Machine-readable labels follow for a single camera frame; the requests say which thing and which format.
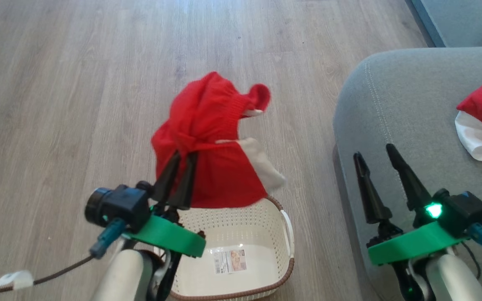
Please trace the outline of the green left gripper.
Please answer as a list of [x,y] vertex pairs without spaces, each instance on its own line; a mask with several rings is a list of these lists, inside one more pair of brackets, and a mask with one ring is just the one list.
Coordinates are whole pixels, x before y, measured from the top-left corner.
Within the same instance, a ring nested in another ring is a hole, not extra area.
[[[180,160],[180,154],[176,151],[157,177],[153,192],[153,200],[156,202],[168,202]],[[191,208],[197,160],[196,152],[186,156],[185,170],[177,190],[178,209]],[[182,226],[177,208],[162,207],[158,204],[151,206],[149,219],[137,233],[130,234],[130,238],[165,251],[177,252],[193,258],[202,257],[206,246],[205,238]]]

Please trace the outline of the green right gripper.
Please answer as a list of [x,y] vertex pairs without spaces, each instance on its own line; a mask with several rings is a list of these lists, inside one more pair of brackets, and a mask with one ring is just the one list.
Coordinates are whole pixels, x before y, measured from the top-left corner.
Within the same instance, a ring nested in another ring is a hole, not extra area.
[[354,153],[354,167],[363,204],[365,220],[368,224],[379,224],[378,235],[367,243],[369,260],[373,265],[386,265],[394,262],[430,255],[452,247],[466,240],[465,236],[453,237],[439,223],[444,208],[439,202],[432,202],[430,193],[416,176],[409,164],[392,143],[386,151],[393,168],[397,171],[407,197],[407,208],[419,214],[434,218],[429,224],[413,231],[404,232],[392,224],[392,213],[387,208],[371,180],[370,169],[360,152]]

